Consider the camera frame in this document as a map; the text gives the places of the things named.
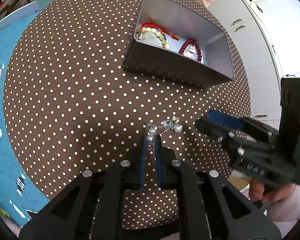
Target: human hand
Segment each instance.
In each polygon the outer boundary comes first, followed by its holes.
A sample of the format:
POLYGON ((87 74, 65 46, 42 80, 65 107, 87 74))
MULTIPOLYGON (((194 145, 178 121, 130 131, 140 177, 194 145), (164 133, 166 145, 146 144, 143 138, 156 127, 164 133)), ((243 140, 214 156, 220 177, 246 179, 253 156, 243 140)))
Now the human hand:
POLYGON ((265 195, 265 186, 257 179, 252 179, 250 181, 249 187, 249 197, 252 201, 262 200, 263 203, 275 203, 279 200, 287 198, 291 193, 293 193, 296 184, 288 183, 286 186, 273 190, 265 195))

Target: pearl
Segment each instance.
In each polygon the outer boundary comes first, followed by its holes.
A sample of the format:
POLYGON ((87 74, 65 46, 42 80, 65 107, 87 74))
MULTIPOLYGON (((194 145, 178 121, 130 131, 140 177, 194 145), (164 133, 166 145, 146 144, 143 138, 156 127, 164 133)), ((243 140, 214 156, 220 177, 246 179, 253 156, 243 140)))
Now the pearl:
POLYGON ((149 134, 150 135, 155 135, 157 133, 157 130, 156 129, 154 129, 154 128, 150 128, 149 129, 149 134))
POLYGON ((152 151, 153 150, 153 144, 147 144, 146 145, 146 150, 147 151, 152 151))
POLYGON ((177 124, 177 125, 173 128, 173 130, 174 130, 176 133, 179 133, 179 132, 182 131, 182 127, 181 127, 180 124, 177 124))
POLYGON ((148 144, 154 144, 154 141, 155 141, 155 137, 154 137, 153 135, 148 135, 148 136, 146 137, 146 142, 147 142, 148 144))

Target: pearl necklace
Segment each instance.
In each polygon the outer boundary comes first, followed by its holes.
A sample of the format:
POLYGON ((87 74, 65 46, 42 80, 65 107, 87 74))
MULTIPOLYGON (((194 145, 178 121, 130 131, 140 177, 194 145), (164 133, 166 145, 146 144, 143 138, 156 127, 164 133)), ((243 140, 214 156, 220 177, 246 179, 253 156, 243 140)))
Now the pearl necklace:
POLYGON ((146 32, 150 32, 150 33, 153 33, 157 38, 159 38, 159 40, 161 41, 162 43, 162 47, 165 48, 165 49, 170 49, 170 45, 168 44, 168 41, 167 41, 167 37, 166 35, 163 33, 162 30, 160 29, 156 29, 156 28, 150 28, 150 27, 139 27, 137 29, 137 35, 138 35, 138 39, 139 40, 144 40, 142 38, 143 34, 146 33, 146 32))

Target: brown tablecloth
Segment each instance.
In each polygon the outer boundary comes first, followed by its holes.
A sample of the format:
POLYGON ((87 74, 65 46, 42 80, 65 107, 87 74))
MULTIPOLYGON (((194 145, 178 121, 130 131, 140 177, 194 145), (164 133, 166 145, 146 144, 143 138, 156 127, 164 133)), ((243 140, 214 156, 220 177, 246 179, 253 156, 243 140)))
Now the brown tablecloth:
MULTIPOLYGON (((223 28, 195 0, 174 1, 223 28)), ((184 132, 164 133, 163 145, 199 171, 231 174, 226 152, 199 134, 194 121, 212 109, 250 115, 248 81, 234 43, 227 35, 235 81, 205 90, 125 72, 123 52, 141 2, 55 0, 13 51, 4 92, 7 131, 23 169, 50 199, 81 171, 123 160, 146 132, 145 122, 160 124, 173 115, 184 132)), ((157 189, 152 152, 146 164, 145 188, 125 194, 125 228, 161 225, 178 215, 176 192, 157 189)))

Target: jewelry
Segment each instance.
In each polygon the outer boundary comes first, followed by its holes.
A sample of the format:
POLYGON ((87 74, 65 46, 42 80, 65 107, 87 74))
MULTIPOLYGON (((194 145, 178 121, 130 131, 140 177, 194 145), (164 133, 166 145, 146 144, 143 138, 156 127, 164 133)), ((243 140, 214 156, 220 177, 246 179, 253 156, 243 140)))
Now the jewelry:
POLYGON ((186 56, 186 57, 188 57, 188 58, 192 58, 193 59, 193 54, 191 52, 189 52, 189 51, 185 51, 183 53, 183 55, 186 56))
MULTIPOLYGON (((195 40, 192 40, 192 39, 187 40, 187 41, 181 46, 181 48, 180 48, 180 50, 179 50, 179 53, 185 55, 185 50, 186 50, 186 48, 187 48, 187 46, 188 46, 189 44, 194 45, 194 47, 195 47, 195 49, 196 49, 196 51, 197 51, 197 55, 198 55, 197 61, 201 62, 201 60, 202 60, 201 48, 199 47, 199 44, 197 44, 197 42, 196 42, 195 40)), ((188 52, 193 53, 193 51, 194 51, 194 50, 193 50, 193 46, 191 46, 191 47, 188 49, 188 52)))
POLYGON ((179 38, 174 35, 173 33, 171 32, 168 32, 167 30, 165 30, 164 28, 160 27, 159 25, 157 24, 154 24, 154 23, 143 23, 140 25, 140 27, 152 27, 152 28, 156 28, 156 29, 159 29, 159 30, 162 30, 162 32, 168 34, 169 36, 171 36, 171 38, 173 38, 174 40, 179 40, 179 38))
POLYGON ((145 33, 153 33, 159 40, 162 42, 162 47, 165 49, 170 49, 170 45, 168 44, 166 35, 160 29, 150 28, 150 27, 139 27, 137 29, 137 35, 139 40, 144 40, 143 38, 145 33))
POLYGON ((147 32, 152 33, 157 38, 159 38, 159 40, 162 43, 162 47, 165 49, 170 49, 171 46, 168 44, 167 37, 164 33, 170 35, 173 39, 175 39, 177 41, 179 40, 179 38, 176 35, 174 35, 173 33, 168 32, 165 29, 163 29, 162 27, 160 27, 156 24, 153 24, 153 23, 143 23, 139 26, 139 28, 137 29, 138 39, 145 40, 145 38, 143 38, 143 36, 144 36, 144 33, 147 33, 147 32))
POLYGON ((145 126, 149 129, 149 135, 146 137, 146 149, 148 151, 152 151, 154 149, 155 137, 154 135, 157 133, 158 128, 164 128, 163 131, 159 133, 162 136, 168 130, 174 130, 176 133, 180 133, 182 131, 182 126, 178 124, 180 118, 172 116, 171 120, 165 120, 162 122, 162 125, 156 125, 151 122, 146 122, 145 126))

